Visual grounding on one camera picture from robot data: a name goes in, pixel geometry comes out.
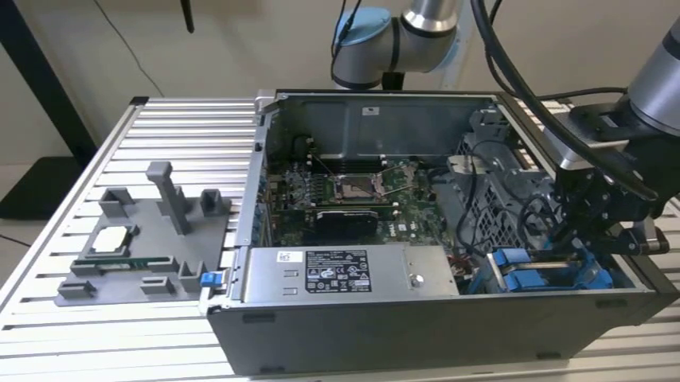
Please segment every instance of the black stand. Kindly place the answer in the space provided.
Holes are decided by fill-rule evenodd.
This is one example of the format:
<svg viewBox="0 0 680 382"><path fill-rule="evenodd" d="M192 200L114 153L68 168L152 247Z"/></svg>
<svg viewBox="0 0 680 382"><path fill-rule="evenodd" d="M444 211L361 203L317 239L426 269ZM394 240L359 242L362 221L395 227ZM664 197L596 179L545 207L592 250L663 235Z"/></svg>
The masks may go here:
<svg viewBox="0 0 680 382"><path fill-rule="evenodd" d="M404 76L402 72L382 73L382 90L404 90Z"/></svg>
<svg viewBox="0 0 680 382"><path fill-rule="evenodd" d="M59 207L96 146L12 0L0 0L0 42L74 154L74 158L37 160L0 201L0 218L44 220Z"/></svg>

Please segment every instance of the gray plastic peg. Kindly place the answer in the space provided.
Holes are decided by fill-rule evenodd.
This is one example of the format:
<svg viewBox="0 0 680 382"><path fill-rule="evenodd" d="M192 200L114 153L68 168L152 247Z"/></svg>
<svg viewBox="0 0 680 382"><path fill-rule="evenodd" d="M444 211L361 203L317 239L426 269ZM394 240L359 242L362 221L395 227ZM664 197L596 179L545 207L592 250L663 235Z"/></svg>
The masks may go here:
<svg viewBox="0 0 680 382"><path fill-rule="evenodd" d="M147 168L147 179L156 185L160 192L163 210L170 216L172 226L179 235L191 232L191 225L184 215L184 201L175 190L170 174L172 165L170 162L151 162Z"/></svg>

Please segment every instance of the power supply label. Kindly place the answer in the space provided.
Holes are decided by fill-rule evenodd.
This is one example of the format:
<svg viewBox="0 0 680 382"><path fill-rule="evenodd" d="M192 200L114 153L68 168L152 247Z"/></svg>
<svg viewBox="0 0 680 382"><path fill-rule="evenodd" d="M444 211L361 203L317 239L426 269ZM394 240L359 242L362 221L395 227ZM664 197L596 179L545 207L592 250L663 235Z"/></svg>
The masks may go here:
<svg viewBox="0 0 680 382"><path fill-rule="evenodd" d="M371 291L366 251L307 251L305 258L309 293Z"/></svg>

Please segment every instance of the aluminum extrusion table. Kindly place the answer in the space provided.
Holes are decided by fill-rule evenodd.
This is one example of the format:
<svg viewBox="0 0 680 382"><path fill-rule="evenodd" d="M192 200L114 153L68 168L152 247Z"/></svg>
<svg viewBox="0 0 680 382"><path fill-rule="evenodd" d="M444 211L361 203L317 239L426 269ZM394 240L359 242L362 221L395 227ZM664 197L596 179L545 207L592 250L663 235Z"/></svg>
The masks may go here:
<svg viewBox="0 0 680 382"><path fill-rule="evenodd" d="M548 102L553 112L568 106ZM223 260L229 262L255 125L253 99L151 99L131 105L60 209L0 290L0 381L249 380L235 376L198 302L58 307L56 288L86 244L106 187L158 197L144 176L152 160L172 161L188 197L218 188L234 201ZM653 256L680 287L680 203L659 227L672 252ZM505 364L307 376L298 381L505 380L572 382L680 380L680 303L647 324L611 330L569 362Z"/></svg>

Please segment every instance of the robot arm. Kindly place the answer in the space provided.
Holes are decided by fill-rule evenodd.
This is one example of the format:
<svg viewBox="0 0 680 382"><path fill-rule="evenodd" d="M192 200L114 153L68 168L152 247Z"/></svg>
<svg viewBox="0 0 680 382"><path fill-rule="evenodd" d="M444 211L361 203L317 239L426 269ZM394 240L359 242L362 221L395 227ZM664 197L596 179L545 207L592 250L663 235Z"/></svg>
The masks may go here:
<svg viewBox="0 0 680 382"><path fill-rule="evenodd" d="M573 162L562 161L556 190L565 210L556 241L579 237L595 250L623 255L668 252L653 219L680 193L680 18L633 79L628 95L613 105L576 107L566 122L599 155L612 157L657 198L641 199L592 166L573 169ZM632 221L632 227L612 229L623 221Z"/></svg>
<svg viewBox="0 0 680 382"><path fill-rule="evenodd" d="M453 55L456 0L413 0L400 18L386 9L345 12L335 31L334 82L366 90L386 72L429 72Z"/></svg>

